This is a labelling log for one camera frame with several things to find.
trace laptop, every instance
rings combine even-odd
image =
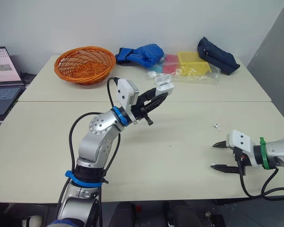
[[[3,115],[18,97],[24,84],[4,46],[0,47],[0,115]]]

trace white table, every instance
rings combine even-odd
[[[50,58],[19,101],[108,101],[106,81],[80,85],[60,79],[53,70],[57,58]],[[271,101],[243,63],[236,61],[240,68],[230,76],[220,75],[217,84],[174,83],[173,94],[166,102]],[[110,76],[132,80],[140,93],[155,87],[153,81],[147,79],[147,70],[136,66],[116,65]],[[113,99],[117,101],[114,86],[112,82]]]
[[[109,102],[17,103],[0,126],[0,202],[57,202],[71,167],[72,123],[83,113],[109,108]],[[143,120],[122,132],[103,201],[245,197],[239,175],[209,167],[214,162],[236,165],[232,151],[211,145],[225,140],[232,129],[257,144],[260,136],[266,141],[284,138],[284,118],[271,102],[166,102],[149,116],[152,126]],[[75,156],[90,119],[74,130]],[[258,194],[271,173],[247,167],[248,191]],[[283,168],[267,188],[280,186]]]

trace laptop keyboard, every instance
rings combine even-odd
[[[13,99],[19,90],[19,87],[0,88],[0,100]]]

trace clear plastic bag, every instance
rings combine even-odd
[[[164,55],[149,68],[148,76],[154,79],[170,74],[173,82],[215,84],[220,73],[219,68],[199,58],[197,52],[178,52]]]

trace orange wicker basket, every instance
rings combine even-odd
[[[79,84],[93,84],[104,80],[115,66],[115,56],[96,46],[76,48],[62,54],[54,71],[61,78]]]

